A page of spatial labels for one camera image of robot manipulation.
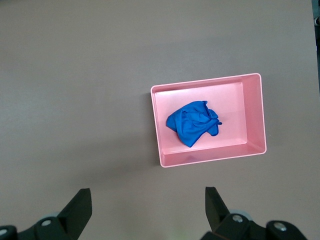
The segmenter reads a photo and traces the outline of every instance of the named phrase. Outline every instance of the pink plastic bin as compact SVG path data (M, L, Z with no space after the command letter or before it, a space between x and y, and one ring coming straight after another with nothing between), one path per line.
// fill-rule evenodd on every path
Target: pink plastic bin
M264 154L267 150L262 83L259 73L156 85L151 88L162 167ZM166 126L169 115L193 101L208 101L219 120L219 134L204 133L184 145Z

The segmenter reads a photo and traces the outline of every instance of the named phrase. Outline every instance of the rectangular container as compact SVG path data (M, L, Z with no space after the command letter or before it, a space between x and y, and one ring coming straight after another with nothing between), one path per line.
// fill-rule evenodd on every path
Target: rectangular container
M151 98L162 167L264 154L267 150L262 81L259 73L155 85ZM208 101L222 125L184 145L166 126L168 116L194 101Z

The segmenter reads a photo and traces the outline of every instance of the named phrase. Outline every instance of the crumpled blue fabric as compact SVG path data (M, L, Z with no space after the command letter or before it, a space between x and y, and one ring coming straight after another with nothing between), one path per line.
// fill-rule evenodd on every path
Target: crumpled blue fabric
M211 136L219 133L218 115L207 107L208 101L193 101L174 113L166 120L166 126L175 131L185 145L191 148L196 141L208 132Z

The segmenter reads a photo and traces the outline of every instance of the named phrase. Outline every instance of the screw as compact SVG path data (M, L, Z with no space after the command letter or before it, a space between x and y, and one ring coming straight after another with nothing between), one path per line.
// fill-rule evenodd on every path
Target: screw
M278 230L280 230L280 231L282 231L282 232L287 231L286 226L283 225L281 222L275 222L275 223L273 224L273 226L274 226L276 229L278 229Z
M51 220L50 219L48 219L48 220L45 220L45 221L43 221L42 223L41 223L41 226L48 226L49 224L51 223Z
M1 230L0 230L0 236L6 234L7 232L8 232L7 229L1 229Z
M240 215L233 215L232 219L237 223L242 223L244 221Z

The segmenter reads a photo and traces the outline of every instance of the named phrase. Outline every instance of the gray tabletop surface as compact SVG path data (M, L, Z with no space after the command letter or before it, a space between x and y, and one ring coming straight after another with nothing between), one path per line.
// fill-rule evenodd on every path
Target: gray tabletop surface
M153 85L260 73L267 152L162 168ZM205 187L320 239L310 0L1 0L0 225L90 188L80 240L198 240Z

